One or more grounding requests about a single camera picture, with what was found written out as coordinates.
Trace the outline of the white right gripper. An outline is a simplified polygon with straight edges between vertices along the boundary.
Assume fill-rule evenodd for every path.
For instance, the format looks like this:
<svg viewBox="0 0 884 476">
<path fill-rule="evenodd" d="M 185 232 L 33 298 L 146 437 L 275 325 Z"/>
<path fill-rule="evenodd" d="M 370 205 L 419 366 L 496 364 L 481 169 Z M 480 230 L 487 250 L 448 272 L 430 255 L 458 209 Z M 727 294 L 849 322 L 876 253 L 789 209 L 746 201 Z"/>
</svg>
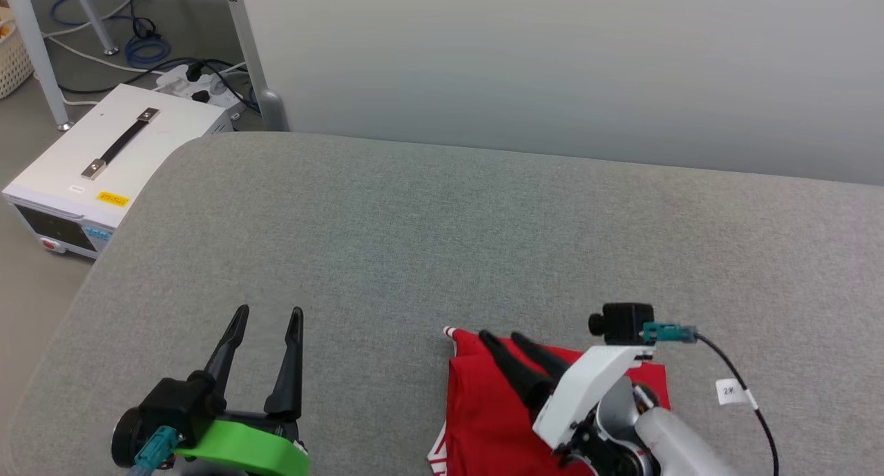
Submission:
<svg viewBox="0 0 884 476">
<path fill-rule="evenodd" d="M 520 402 L 527 408 L 542 407 L 532 429 L 557 456 L 578 456 L 573 439 L 584 440 L 578 429 L 583 428 L 591 411 L 629 369 L 654 355 L 653 345 L 602 345 L 587 349 L 570 364 L 521 332 L 512 332 L 510 340 L 544 371 L 539 373 L 522 363 L 492 332 L 480 331 L 478 338 Z"/>
</svg>

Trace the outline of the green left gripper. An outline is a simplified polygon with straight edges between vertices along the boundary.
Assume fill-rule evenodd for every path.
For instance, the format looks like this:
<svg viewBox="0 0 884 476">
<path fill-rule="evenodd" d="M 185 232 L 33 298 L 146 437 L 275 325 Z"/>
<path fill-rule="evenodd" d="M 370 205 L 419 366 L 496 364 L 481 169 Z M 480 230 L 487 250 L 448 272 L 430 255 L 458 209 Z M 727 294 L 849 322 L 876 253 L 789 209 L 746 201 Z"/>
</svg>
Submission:
<svg viewBox="0 0 884 476">
<path fill-rule="evenodd" d="M 237 308 L 203 369 L 214 381 L 217 398 L 224 397 L 249 313 L 247 304 Z M 270 417 L 301 417 L 303 325 L 303 310 L 294 307 L 285 331 L 283 362 L 265 401 Z M 120 417 L 110 455 L 129 475 L 306 475 L 310 468 L 306 448 L 286 438 L 280 428 L 262 430 L 239 419 L 161 415 L 141 408 Z"/>
</svg>

